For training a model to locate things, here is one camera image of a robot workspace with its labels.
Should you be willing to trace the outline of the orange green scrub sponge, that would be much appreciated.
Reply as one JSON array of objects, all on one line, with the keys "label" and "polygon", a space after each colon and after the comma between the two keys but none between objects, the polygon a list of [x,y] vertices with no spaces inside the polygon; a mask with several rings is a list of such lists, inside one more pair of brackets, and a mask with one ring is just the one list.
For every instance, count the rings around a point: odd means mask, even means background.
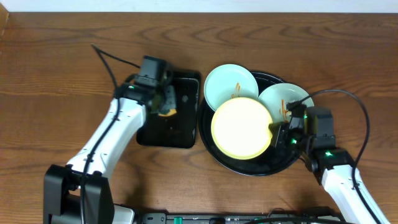
[{"label": "orange green scrub sponge", "polygon": [[158,115],[161,117],[173,116],[177,113],[177,96],[172,85],[160,91],[160,106]]}]

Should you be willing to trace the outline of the pale green plate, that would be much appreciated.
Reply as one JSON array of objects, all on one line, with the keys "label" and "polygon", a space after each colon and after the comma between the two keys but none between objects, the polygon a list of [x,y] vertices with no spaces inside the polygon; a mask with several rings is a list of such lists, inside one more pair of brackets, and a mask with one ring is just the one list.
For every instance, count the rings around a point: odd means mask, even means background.
[{"label": "pale green plate", "polygon": [[291,119],[287,104],[300,101],[309,94],[301,87],[291,83],[279,83],[266,88],[258,100],[270,112],[274,123],[286,122]]}]

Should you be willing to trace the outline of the yellow plate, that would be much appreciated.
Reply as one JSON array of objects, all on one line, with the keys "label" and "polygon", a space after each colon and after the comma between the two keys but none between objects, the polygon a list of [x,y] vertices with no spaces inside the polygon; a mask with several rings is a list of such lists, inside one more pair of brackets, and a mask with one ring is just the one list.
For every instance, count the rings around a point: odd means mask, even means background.
[{"label": "yellow plate", "polygon": [[271,145],[273,123],[270,112],[250,98],[233,98],[223,103],[211,120],[211,136],[226,156],[249,160],[260,156]]}]

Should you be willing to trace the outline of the light blue plate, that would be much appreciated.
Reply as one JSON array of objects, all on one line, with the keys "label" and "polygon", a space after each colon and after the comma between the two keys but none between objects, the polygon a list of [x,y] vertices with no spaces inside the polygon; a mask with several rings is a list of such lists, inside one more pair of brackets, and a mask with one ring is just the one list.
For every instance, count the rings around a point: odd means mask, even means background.
[{"label": "light blue plate", "polygon": [[246,68],[224,64],[214,68],[204,84],[204,96],[208,106],[216,111],[226,101],[246,97],[256,99],[259,88],[254,75]]}]

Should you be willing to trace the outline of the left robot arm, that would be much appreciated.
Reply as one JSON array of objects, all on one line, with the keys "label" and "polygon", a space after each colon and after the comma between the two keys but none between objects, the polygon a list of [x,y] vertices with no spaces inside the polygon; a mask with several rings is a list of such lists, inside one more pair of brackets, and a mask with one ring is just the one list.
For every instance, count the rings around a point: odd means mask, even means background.
[{"label": "left robot arm", "polygon": [[117,86],[109,110],[90,140],[65,166],[44,176],[44,223],[134,223],[131,208],[113,202],[109,180],[148,114],[171,96],[173,72],[134,75]]}]

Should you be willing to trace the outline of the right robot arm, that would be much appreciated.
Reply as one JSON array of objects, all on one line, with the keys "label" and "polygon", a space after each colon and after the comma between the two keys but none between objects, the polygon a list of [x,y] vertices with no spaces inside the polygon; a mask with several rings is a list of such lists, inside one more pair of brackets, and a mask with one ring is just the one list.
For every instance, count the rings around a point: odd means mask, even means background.
[{"label": "right robot arm", "polygon": [[329,109],[295,109],[288,123],[269,127],[272,146],[303,157],[305,167],[332,197],[346,222],[389,223],[364,185],[352,156],[336,146]]}]

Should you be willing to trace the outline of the round black tray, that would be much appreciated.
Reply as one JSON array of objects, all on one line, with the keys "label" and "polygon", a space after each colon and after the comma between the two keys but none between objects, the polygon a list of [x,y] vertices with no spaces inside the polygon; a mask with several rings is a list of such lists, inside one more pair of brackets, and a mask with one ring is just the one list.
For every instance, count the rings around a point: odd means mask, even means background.
[{"label": "round black tray", "polygon": [[[258,71],[252,71],[251,73],[257,81],[259,95],[272,85],[286,83],[283,79],[272,74]],[[237,160],[224,155],[217,148],[211,136],[211,120],[214,113],[206,100],[204,100],[198,115],[199,132],[208,152],[226,168],[243,175],[267,176],[285,170],[299,159],[299,155],[272,156],[269,147],[260,156],[249,160]]]}]

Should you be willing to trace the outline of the black rectangular tray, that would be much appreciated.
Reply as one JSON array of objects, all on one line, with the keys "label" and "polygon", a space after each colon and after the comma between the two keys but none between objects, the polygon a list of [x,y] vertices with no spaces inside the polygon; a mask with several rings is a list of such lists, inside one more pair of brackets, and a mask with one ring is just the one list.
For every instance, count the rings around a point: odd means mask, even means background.
[{"label": "black rectangular tray", "polygon": [[140,145],[184,149],[194,145],[201,75],[192,70],[177,70],[172,85],[177,96],[177,113],[168,117],[149,115],[137,132],[136,139]]}]

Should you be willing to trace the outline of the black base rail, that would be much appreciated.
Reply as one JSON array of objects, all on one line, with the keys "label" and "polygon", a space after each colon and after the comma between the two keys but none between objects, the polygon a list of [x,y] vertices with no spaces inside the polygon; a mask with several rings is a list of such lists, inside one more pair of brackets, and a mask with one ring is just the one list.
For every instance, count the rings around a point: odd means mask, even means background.
[{"label": "black base rail", "polygon": [[134,223],[138,224],[242,224],[255,220],[271,219],[272,223],[345,223],[342,214],[329,207],[313,207],[301,212],[273,208],[264,213],[170,213],[167,210],[147,209],[137,211]]}]

